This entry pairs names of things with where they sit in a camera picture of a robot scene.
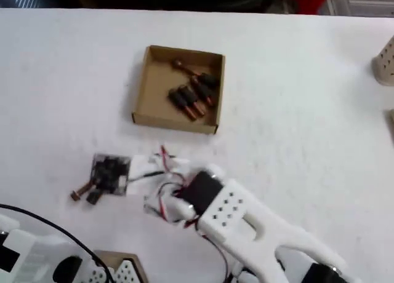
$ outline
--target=white plastic part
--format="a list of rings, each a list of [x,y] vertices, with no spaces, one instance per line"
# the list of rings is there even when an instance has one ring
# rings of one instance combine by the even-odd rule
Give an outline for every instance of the white plastic part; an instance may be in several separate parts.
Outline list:
[[[11,232],[13,229],[19,229],[19,221],[0,214],[0,232]]]
[[[124,260],[115,273],[114,270],[110,268],[110,273],[116,283],[140,283],[134,265],[129,260]],[[91,263],[81,283],[105,283],[106,279],[107,275],[104,269],[96,266],[95,263]]]
[[[9,231],[2,246],[17,252],[19,256],[10,272],[0,269],[1,283],[51,283],[57,266],[70,257],[82,260],[73,281],[80,282],[81,273],[90,259],[75,243],[58,236],[35,236],[20,229]]]
[[[394,37],[372,60],[372,69],[377,82],[385,86],[394,86]]]
[[[251,269],[260,282],[289,283],[276,261],[275,251],[279,246],[299,250],[318,263],[339,270],[347,268],[338,254],[304,229],[291,226],[235,180],[223,184],[200,218],[198,228]],[[255,229],[254,239],[245,239],[237,233],[242,220]]]
[[[193,206],[182,199],[166,196],[163,203],[173,220],[191,220],[196,215]]]

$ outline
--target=open cardboard box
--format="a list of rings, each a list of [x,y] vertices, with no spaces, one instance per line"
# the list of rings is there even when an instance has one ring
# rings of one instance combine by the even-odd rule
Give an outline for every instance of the open cardboard box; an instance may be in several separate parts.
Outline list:
[[[213,74],[220,80],[214,90],[215,107],[205,106],[206,114],[196,121],[190,121],[182,110],[177,109],[168,99],[168,91],[182,84],[190,85],[189,77],[173,69],[171,61],[181,59],[189,68]],[[145,52],[140,93],[135,111],[134,123],[146,126],[177,129],[203,134],[215,134],[219,126],[222,105],[225,57],[210,52],[149,46]]]

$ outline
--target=hole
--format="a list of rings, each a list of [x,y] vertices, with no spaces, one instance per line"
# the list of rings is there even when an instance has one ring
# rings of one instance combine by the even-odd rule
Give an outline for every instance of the hole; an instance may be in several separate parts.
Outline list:
[[[68,257],[61,261],[55,271],[52,279],[55,283],[71,283],[74,281],[76,273],[81,266],[82,259],[79,257]]]

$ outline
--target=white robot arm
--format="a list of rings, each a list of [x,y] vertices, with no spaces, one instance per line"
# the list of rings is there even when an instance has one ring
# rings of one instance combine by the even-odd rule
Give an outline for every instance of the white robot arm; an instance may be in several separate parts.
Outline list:
[[[178,208],[177,219],[198,216],[199,231],[240,262],[232,271],[236,282],[360,283],[346,274],[347,264],[338,254],[223,173],[194,172],[179,193],[164,195],[163,202]],[[253,237],[240,234],[242,223],[254,230]]]

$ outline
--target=black wire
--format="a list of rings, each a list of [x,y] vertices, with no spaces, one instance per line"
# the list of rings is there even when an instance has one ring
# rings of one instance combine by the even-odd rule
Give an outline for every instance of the black wire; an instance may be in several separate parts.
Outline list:
[[[154,172],[149,172],[149,173],[141,175],[140,177],[131,178],[130,180],[127,181],[127,183],[132,183],[132,182],[135,182],[137,180],[141,180],[141,179],[147,178],[147,177],[155,177],[157,175],[161,175],[161,174],[165,174],[165,173],[166,172],[163,171],[163,170],[157,170],[157,171],[154,171]]]
[[[173,183],[173,182],[171,182],[171,181],[168,181],[168,182],[166,182],[166,183],[163,183],[163,184],[160,186],[160,188],[159,188],[159,190],[158,190],[158,196],[160,196],[161,191],[162,191],[163,188],[164,188],[165,186],[167,186],[167,185],[177,185],[177,186],[179,186],[180,188],[182,187],[182,184],[180,184],[180,183]]]
[[[98,264],[101,265],[104,268],[104,272],[107,275],[107,279],[105,280],[105,283],[108,282],[112,282],[115,283],[114,279],[111,276],[110,270],[108,269],[108,267],[105,265],[105,263],[93,252],[91,251],[89,248],[87,248],[80,240],[78,240],[77,238],[75,238],[73,235],[71,235],[68,231],[66,231],[65,229],[61,228],[60,226],[56,225],[55,223],[52,223],[49,220],[46,220],[43,217],[40,217],[39,215],[36,215],[30,211],[27,211],[25,209],[19,208],[19,207],[15,207],[15,206],[11,206],[11,205],[6,205],[6,204],[0,204],[0,208],[3,209],[7,209],[7,210],[12,210],[12,211],[16,211],[16,212],[20,212],[23,213],[25,215],[28,215],[29,217],[33,217],[55,229],[57,229],[58,231],[60,231],[61,233],[63,233],[64,235],[66,235],[67,237],[69,237],[72,241],[74,241],[75,243],[77,243],[77,245],[80,246],[80,248],[82,248],[83,250],[85,250],[92,258],[93,260]]]

